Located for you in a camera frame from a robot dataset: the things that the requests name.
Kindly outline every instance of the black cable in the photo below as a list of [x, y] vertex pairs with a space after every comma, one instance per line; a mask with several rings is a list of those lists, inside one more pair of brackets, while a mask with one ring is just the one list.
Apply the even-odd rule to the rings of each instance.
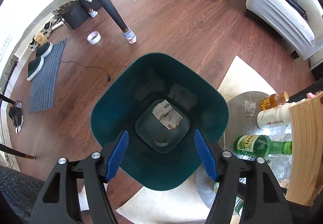
[[115, 69], [115, 68], [117, 68], [117, 67], [120, 67], [120, 66], [124, 66], [125, 68], [127, 68], [128, 66], [126, 66], [126, 65], [117, 65], [117, 66], [115, 66], [114, 68], [112, 68], [111, 69], [111, 71], [110, 71], [110, 73], [105, 69], [105, 68], [103, 68], [103, 67], [101, 67], [101, 66], [84, 66], [84, 65], [82, 65], [82, 64], [80, 64], [80, 63], [78, 63], [78, 62], [76, 62], [76, 61], [73, 61], [73, 60], [71, 60], [71, 61], [63, 61], [63, 60], [61, 60], [61, 62], [62, 63], [76, 63], [76, 64], [78, 64], [79, 66], [82, 66], [82, 67], [85, 67], [85, 68], [92, 68], [92, 67], [96, 67], [96, 68], [100, 68], [100, 69], [103, 69], [106, 73], [107, 73], [107, 80], [108, 80], [108, 82], [110, 82], [111, 81], [111, 79], [112, 80], [114, 80], [112, 77], [111, 77], [111, 72]]

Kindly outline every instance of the dark green trash can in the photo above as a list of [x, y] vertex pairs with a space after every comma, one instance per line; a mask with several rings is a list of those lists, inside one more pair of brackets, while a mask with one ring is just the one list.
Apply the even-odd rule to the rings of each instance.
[[[164, 100], [183, 117], [174, 129], [152, 113]], [[211, 85], [174, 58], [151, 53], [131, 64], [103, 94], [92, 111], [91, 129], [101, 146], [127, 130], [121, 168], [147, 188], [170, 190], [201, 164], [195, 129], [217, 142], [228, 117], [224, 98]], [[167, 143], [159, 143], [160, 138]]]

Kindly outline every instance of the wood grain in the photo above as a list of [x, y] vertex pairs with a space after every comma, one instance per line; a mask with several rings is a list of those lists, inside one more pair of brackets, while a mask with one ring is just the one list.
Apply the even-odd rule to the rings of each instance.
[[[115, 79], [138, 57], [164, 52], [175, 57], [218, 88], [233, 58], [238, 55], [277, 92], [290, 95], [313, 83], [308, 61], [293, 60], [279, 35], [244, 16], [246, 0], [111, 0], [125, 23], [137, 35], [127, 43], [120, 29], [103, 10], [77, 30], [58, 28], [49, 37], [57, 43], [67, 37], [62, 59], [75, 60], [111, 71]], [[97, 30], [101, 41], [89, 45], [87, 35]], [[8, 120], [14, 149], [36, 156], [17, 158], [23, 173], [45, 180], [56, 161], [83, 159], [101, 147], [90, 130], [90, 114], [108, 88], [106, 73], [61, 63], [56, 80], [54, 108], [28, 114], [30, 87], [27, 65], [17, 80], [12, 99], [23, 103], [25, 124], [16, 135]], [[118, 208], [141, 187], [122, 171], [109, 184], [108, 195]]]
[[323, 148], [323, 92], [289, 108], [293, 134], [293, 163], [286, 198], [311, 206]]

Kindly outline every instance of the roll of tape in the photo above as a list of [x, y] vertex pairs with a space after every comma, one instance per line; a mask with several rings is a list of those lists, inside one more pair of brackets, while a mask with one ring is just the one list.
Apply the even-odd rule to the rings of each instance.
[[91, 32], [87, 38], [90, 44], [96, 44], [97, 42], [99, 42], [100, 39], [101, 39], [101, 35], [99, 34], [98, 31]]

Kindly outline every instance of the floor plank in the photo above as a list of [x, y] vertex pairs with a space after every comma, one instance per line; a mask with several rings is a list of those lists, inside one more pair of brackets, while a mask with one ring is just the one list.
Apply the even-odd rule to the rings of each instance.
[[[76, 31], [63, 26], [49, 37], [56, 43], [67, 37], [62, 60], [74, 60], [107, 69], [113, 79], [136, 58], [164, 52], [193, 69], [217, 88], [235, 55], [255, 69], [277, 92], [290, 95], [313, 83], [308, 61], [293, 60], [278, 35], [246, 18], [246, 0], [111, 0], [126, 24], [137, 35], [129, 45], [120, 29], [103, 10]], [[89, 45], [87, 35], [97, 30], [101, 41]], [[23, 173], [45, 180], [56, 161], [83, 159], [100, 150], [90, 130], [93, 106], [108, 88], [107, 74], [99, 68], [61, 63], [56, 81], [54, 108], [28, 114], [30, 87], [24, 67], [12, 92], [23, 103], [25, 124], [16, 135], [8, 120], [13, 148], [36, 156], [17, 158]], [[113, 209], [124, 204], [139, 183], [120, 170], [109, 183]], [[129, 221], [117, 215], [122, 224]]]

